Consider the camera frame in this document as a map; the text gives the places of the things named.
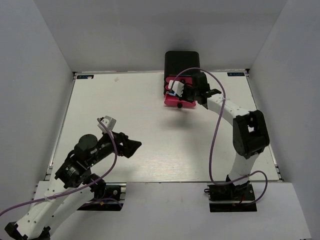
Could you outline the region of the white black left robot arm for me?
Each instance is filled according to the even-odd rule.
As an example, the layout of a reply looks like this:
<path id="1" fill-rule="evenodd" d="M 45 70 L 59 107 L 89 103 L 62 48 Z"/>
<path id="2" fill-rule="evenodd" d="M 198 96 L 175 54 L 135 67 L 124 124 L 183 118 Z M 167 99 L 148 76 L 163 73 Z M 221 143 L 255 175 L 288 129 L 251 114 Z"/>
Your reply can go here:
<path id="1" fill-rule="evenodd" d="M 33 200 L 32 207 L 18 221 L 8 223 L 4 230 L 14 240 L 48 240 L 54 230 L 77 209 L 91 201 L 117 199 L 116 186 L 107 185 L 91 167 L 111 154 L 130 158 L 142 146 L 124 133 L 107 131 L 98 139 L 83 135 L 71 150 L 43 198 Z"/>

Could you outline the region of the pink top drawer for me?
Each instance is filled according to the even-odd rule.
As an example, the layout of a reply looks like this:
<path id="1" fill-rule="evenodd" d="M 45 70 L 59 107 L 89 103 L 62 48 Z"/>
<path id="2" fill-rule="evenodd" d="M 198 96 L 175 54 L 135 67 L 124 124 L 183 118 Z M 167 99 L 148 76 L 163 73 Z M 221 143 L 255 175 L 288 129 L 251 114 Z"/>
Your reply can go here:
<path id="1" fill-rule="evenodd" d="M 169 75 L 165 78 L 164 83 L 166 85 L 169 84 L 170 81 L 175 80 L 176 76 L 175 75 Z M 192 84 L 192 77 L 191 76 L 187 76 L 187 75 L 180 75 L 177 77 L 176 81 L 178 82 L 182 82 L 184 84 L 188 84 L 191 85 Z"/>

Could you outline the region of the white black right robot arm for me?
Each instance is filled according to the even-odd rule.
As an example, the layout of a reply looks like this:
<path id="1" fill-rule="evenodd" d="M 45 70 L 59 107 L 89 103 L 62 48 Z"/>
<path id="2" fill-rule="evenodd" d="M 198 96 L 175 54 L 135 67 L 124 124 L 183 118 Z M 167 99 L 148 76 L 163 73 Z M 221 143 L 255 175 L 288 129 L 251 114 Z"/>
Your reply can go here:
<path id="1" fill-rule="evenodd" d="M 197 102 L 218 114 L 218 125 L 225 120 L 232 126 L 232 144 L 236 154 L 223 186 L 226 186 L 225 192 L 229 198 L 238 199 L 250 183 L 257 158 L 270 144 L 264 114 L 260 110 L 249 111 L 233 103 L 223 88 L 211 88 L 204 72 L 194 74 L 192 83 L 171 81 L 169 90 L 179 100 Z"/>

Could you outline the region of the pink bottom drawer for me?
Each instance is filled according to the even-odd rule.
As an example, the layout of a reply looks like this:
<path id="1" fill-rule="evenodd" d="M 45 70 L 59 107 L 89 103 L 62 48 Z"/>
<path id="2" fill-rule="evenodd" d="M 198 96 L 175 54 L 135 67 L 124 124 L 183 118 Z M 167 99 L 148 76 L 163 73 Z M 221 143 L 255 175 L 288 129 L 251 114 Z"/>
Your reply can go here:
<path id="1" fill-rule="evenodd" d="M 182 108 L 190 109 L 190 108 L 194 108 L 196 106 L 195 101 L 188 102 L 188 101 L 184 101 L 184 100 L 179 100 L 179 98 L 176 95 L 169 93 L 169 92 L 166 92 L 164 95 L 164 104 L 167 107 L 177 107 L 179 109 L 182 109 Z"/>

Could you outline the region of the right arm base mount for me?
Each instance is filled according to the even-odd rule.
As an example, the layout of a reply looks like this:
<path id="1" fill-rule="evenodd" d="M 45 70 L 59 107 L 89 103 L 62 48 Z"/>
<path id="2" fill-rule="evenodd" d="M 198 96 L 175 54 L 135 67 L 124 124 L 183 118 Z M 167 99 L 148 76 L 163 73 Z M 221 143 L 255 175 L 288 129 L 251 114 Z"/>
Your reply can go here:
<path id="1" fill-rule="evenodd" d="M 204 189 L 208 195 L 211 213 L 244 213 L 256 212 L 257 205 L 254 189 L 248 181 L 243 185 L 234 186 L 210 184 Z"/>

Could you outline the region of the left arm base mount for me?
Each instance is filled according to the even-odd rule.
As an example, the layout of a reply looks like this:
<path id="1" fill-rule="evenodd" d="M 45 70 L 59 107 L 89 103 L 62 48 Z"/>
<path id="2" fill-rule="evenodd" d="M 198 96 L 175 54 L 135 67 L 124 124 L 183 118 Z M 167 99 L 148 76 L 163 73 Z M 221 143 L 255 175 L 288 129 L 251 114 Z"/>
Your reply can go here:
<path id="1" fill-rule="evenodd" d="M 93 198 L 79 207 L 78 211 L 118 212 L 126 196 L 125 183 L 107 183 L 93 192 Z"/>

